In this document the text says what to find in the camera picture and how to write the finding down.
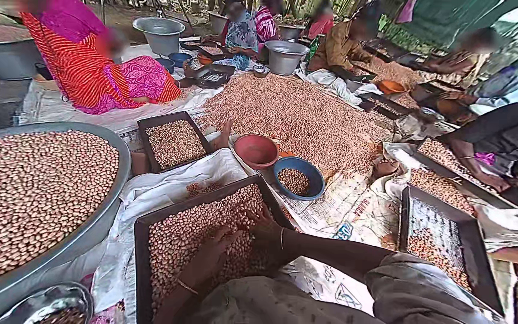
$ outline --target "metal basin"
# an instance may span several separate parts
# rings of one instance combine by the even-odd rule
[[[284,40],[270,40],[265,46],[269,48],[269,68],[280,76],[292,75],[301,57],[309,52],[304,45]]]
[[[133,27],[143,32],[153,53],[169,55],[179,52],[179,34],[185,30],[182,23],[167,18],[147,17],[135,19]]]
[[[279,26],[279,33],[281,33],[282,40],[288,41],[292,39],[299,39],[299,35],[304,29],[304,26],[283,25]]]
[[[209,20],[211,21],[211,29],[213,33],[220,34],[227,23],[227,17],[221,16],[213,11],[207,11],[209,14]]]
[[[43,59],[33,39],[0,43],[0,79],[30,79],[37,74],[35,63]]]
[[[100,136],[119,151],[119,169],[113,186],[93,215],[74,232],[32,261],[0,276],[0,316],[25,297],[25,293],[29,291],[44,288],[58,281],[79,280],[79,278],[49,278],[45,277],[44,273],[48,269],[72,261],[101,242],[107,236],[119,208],[118,195],[129,178],[131,153],[123,139],[111,130],[92,124],[59,121],[0,129],[0,137],[67,130],[80,130]]]

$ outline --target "gray clothing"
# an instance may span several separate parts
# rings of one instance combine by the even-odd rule
[[[409,254],[392,254],[365,276],[375,299],[372,317],[311,298],[267,277],[231,280],[203,300],[187,323],[488,324],[468,293],[441,269]]]

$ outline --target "bare foot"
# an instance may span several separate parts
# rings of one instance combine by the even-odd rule
[[[399,169],[399,162],[393,160],[383,160],[375,166],[373,170],[373,176],[375,179],[379,179],[394,173],[397,169]]]
[[[215,151],[229,147],[229,135],[231,134],[231,127],[233,126],[233,122],[235,118],[233,116],[227,118],[227,121],[223,125],[223,129],[221,130],[221,135],[215,138],[211,144]]]

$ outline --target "brown shirt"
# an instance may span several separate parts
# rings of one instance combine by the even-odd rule
[[[353,64],[349,59],[366,61],[371,58],[371,55],[363,50],[359,41],[349,39],[351,22],[352,20],[340,22],[331,28],[309,61],[307,70],[328,70],[331,65],[339,65],[345,70],[351,70]]]

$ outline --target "red plastic bowl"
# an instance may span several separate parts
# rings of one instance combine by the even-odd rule
[[[261,170],[272,166],[279,150],[269,137],[259,134],[246,134],[235,141],[235,153],[254,170]]]

